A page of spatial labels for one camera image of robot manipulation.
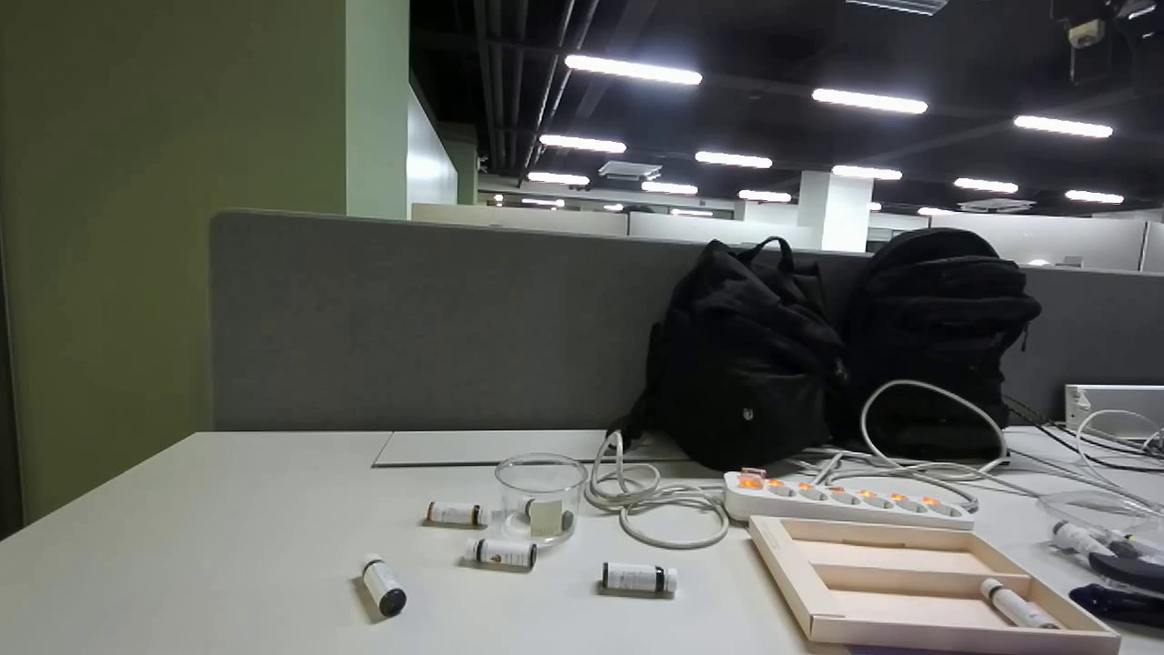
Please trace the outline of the dark object right edge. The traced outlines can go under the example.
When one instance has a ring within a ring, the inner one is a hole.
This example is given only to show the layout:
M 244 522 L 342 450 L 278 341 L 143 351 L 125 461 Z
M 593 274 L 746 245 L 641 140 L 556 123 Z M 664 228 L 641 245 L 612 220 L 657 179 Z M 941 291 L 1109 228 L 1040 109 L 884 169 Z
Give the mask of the dark object right edge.
M 1078 586 L 1072 600 L 1098 619 L 1164 628 L 1164 600 L 1105 586 Z

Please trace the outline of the white cylinder right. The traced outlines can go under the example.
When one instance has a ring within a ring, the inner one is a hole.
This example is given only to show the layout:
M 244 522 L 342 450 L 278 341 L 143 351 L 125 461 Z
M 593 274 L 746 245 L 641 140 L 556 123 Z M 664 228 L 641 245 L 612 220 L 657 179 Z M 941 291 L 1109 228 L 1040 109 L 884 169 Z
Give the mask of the white cylinder right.
M 595 586 L 605 593 L 628 593 L 628 598 L 674 598 L 677 571 L 664 562 L 618 562 L 605 560 Z

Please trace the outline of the white power strip orange switches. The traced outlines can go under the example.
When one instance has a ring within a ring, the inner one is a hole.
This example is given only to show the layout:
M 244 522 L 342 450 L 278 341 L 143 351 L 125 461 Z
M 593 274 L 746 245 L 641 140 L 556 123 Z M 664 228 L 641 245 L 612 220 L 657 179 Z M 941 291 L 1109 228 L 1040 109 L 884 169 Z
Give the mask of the white power strip orange switches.
M 723 509 L 730 519 L 815 518 L 815 519 L 864 519 L 864 522 L 925 522 L 925 529 L 955 529 L 955 532 L 966 532 L 976 522 L 971 509 L 921 498 L 921 495 L 826 486 L 807 476 L 764 476 L 764 472 L 729 472 Z

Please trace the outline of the white cylinder far left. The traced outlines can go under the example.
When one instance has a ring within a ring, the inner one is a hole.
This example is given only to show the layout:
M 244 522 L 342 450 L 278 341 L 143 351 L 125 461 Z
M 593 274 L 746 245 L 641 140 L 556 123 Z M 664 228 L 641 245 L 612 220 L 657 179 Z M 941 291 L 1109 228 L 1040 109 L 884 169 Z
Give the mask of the white cylinder far left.
M 486 513 L 480 502 L 430 502 L 423 522 L 433 529 L 483 529 Z

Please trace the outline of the black backpack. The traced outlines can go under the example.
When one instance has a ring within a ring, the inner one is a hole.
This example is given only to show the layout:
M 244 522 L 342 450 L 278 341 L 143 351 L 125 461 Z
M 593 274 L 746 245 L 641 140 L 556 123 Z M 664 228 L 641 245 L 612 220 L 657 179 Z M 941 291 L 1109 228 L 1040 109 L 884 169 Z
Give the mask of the black backpack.
M 618 433 L 663 433 L 709 469 L 771 465 L 828 441 L 840 351 L 822 274 L 784 236 L 709 241 L 650 328 L 645 391 Z
M 998 457 L 998 433 L 960 400 L 1006 423 L 999 359 L 1037 316 L 1025 274 L 978 234 L 900 234 L 840 314 L 849 377 L 828 389 L 833 444 L 858 448 L 864 419 L 884 456 Z

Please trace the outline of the white cylinder black cap front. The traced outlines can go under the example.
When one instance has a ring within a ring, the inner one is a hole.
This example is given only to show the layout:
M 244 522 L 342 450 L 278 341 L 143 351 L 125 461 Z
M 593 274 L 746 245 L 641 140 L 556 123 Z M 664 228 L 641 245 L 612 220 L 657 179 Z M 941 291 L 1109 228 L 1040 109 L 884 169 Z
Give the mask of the white cylinder black cap front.
M 360 586 L 383 619 L 392 619 L 409 609 L 409 589 L 390 575 L 383 556 L 360 562 Z

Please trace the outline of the grey desk partition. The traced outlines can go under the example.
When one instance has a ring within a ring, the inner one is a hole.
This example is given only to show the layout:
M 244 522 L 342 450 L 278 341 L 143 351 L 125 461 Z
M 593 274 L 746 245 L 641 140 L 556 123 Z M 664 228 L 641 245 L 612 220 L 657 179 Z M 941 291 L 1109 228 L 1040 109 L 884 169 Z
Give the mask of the grey desk partition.
M 302 217 L 210 220 L 210 415 L 225 429 L 618 429 L 695 245 Z M 871 258 L 799 254 L 826 316 Z M 1164 285 L 1023 270 L 1040 316 L 1006 408 L 1164 377 Z

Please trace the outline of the white marker in tray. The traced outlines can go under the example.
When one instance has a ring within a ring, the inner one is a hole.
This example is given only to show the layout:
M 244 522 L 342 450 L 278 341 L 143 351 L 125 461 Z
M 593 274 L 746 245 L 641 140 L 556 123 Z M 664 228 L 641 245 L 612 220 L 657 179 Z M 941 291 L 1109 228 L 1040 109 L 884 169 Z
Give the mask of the white marker in tray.
M 1054 619 L 1028 604 L 1025 598 L 1017 598 L 1012 586 L 1003 586 L 999 577 L 986 577 L 978 586 L 981 600 L 1003 613 L 1012 626 L 1028 626 L 1028 628 L 1054 628 Z

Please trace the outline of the black backpack left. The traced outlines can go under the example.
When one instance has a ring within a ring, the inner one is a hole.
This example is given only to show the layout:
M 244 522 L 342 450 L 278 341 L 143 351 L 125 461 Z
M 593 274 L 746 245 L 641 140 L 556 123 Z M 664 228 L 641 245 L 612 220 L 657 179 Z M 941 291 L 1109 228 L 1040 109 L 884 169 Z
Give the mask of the black backpack left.
M 709 469 L 771 465 L 828 441 L 840 351 L 822 274 L 784 236 L 709 241 L 650 328 L 645 391 L 618 433 L 663 433 Z

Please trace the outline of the white cylinder middle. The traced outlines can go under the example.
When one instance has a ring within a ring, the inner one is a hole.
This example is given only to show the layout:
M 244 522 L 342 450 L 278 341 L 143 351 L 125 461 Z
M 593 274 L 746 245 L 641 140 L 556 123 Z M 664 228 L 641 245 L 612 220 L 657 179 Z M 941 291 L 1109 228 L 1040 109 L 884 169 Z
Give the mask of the white cylinder middle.
M 540 560 L 540 548 L 525 539 L 476 539 L 470 547 L 470 560 L 476 567 L 532 571 Z

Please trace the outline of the black backpack right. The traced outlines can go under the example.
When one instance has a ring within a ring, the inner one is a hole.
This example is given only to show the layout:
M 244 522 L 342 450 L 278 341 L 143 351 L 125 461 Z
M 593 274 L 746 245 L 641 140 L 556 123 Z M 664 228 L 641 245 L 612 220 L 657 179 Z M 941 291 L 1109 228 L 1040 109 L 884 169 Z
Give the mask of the black backpack right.
M 1037 316 L 1025 274 L 978 234 L 900 234 L 840 314 L 849 377 L 828 389 L 833 444 L 858 448 L 864 419 L 884 456 L 998 457 L 998 433 L 960 400 L 1006 423 L 999 359 Z

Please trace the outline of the wooden tray frame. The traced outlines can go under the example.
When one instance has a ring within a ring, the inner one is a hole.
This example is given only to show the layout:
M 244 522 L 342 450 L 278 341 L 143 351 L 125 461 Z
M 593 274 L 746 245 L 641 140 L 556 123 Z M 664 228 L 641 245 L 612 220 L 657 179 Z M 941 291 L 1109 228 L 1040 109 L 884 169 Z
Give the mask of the wooden tray frame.
M 810 643 L 902 650 L 1118 655 L 1119 632 L 971 532 L 754 518 L 749 539 Z M 1054 619 L 1012 626 L 978 586 L 999 577 Z

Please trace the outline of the clear glass beaker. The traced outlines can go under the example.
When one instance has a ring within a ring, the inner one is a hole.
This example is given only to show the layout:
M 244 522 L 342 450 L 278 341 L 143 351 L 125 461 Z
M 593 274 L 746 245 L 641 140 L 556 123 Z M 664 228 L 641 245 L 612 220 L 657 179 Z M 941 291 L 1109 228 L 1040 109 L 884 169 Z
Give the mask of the clear glass beaker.
M 549 450 L 514 456 L 495 469 L 495 481 L 495 519 L 501 532 L 549 541 L 575 529 L 575 507 L 584 481 L 577 457 Z

